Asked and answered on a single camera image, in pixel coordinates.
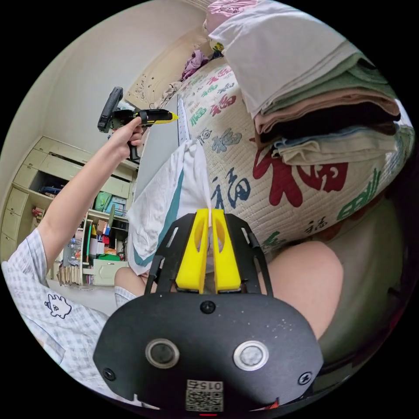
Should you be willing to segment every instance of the hand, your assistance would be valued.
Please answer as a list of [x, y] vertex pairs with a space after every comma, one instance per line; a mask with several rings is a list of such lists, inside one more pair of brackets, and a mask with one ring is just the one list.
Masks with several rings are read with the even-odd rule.
[[118, 128], [109, 139], [108, 143], [115, 152], [119, 153], [121, 161], [130, 156], [128, 143], [136, 147], [142, 144], [143, 129], [140, 124], [141, 118], [134, 118], [128, 124]]

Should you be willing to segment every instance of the beige towel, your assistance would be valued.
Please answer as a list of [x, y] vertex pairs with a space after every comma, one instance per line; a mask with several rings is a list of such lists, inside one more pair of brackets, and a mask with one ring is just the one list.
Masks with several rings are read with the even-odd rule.
[[394, 136], [367, 131], [336, 140], [319, 139], [294, 147], [274, 149], [272, 157], [280, 157], [288, 165], [305, 166], [366, 161], [395, 151]]
[[262, 134], [269, 132], [278, 122], [295, 120], [315, 110], [363, 102], [375, 103], [390, 115], [396, 116], [400, 113], [397, 103], [380, 92], [362, 88], [339, 89], [310, 97], [266, 115], [259, 112], [254, 119], [254, 125], [256, 131]]
[[169, 84], [169, 87], [163, 92], [160, 99], [154, 104], [157, 109], [161, 109], [167, 105], [169, 100], [175, 95], [175, 93], [182, 87], [182, 82], [173, 82]]

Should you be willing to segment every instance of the pink clothing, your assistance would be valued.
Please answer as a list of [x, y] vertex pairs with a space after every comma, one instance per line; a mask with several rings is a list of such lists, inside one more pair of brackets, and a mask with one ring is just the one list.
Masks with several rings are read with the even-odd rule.
[[248, 7], [254, 7], [258, 0], [217, 0], [207, 7], [206, 30], [210, 34], [222, 23]]
[[186, 80], [208, 61], [209, 59], [202, 53], [200, 49], [195, 50], [192, 53], [192, 57], [185, 64], [185, 69], [183, 70], [182, 78], [180, 81]]
[[396, 116], [400, 113], [397, 103], [393, 99], [375, 90], [363, 88], [339, 89], [304, 99], [266, 115], [259, 112], [254, 119], [254, 125], [256, 131], [262, 134], [269, 132], [278, 122], [295, 120], [315, 110], [340, 105], [355, 105], [363, 102], [375, 103], [390, 115]]

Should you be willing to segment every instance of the pink towel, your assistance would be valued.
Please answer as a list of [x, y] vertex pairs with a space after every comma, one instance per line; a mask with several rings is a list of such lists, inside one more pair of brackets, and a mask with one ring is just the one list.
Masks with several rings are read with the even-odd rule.
[[362, 88], [339, 89], [304, 99], [266, 115], [259, 112], [254, 118], [254, 125], [256, 131], [262, 134], [269, 132], [278, 122], [295, 120], [318, 109], [339, 105], [355, 105], [363, 102], [375, 103], [390, 115], [396, 116], [400, 113], [397, 103], [380, 92]]
[[200, 49], [195, 50], [192, 53], [192, 57], [185, 64], [185, 69], [183, 70], [182, 78], [180, 81], [182, 82], [186, 80], [208, 61], [209, 59], [202, 53]]

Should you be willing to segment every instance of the person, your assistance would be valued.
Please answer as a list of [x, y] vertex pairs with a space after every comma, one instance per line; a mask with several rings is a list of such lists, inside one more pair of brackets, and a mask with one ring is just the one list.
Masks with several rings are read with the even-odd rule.
[[[141, 143], [140, 123], [136, 118], [114, 132], [51, 202], [39, 226], [3, 262], [2, 270], [24, 322], [64, 371], [104, 396], [152, 407], [114, 394], [96, 369], [93, 352], [108, 316], [67, 300], [52, 291], [45, 279], [106, 180], [129, 156], [128, 143]], [[299, 310], [320, 338], [332, 320], [342, 288], [343, 269], [336, 255], [322, 243], [308, 242], [285, 250], [268, 267], [275, 297]], [[130, 268], [117, 271], [117, 306], [144, 291], [144, 279]]]

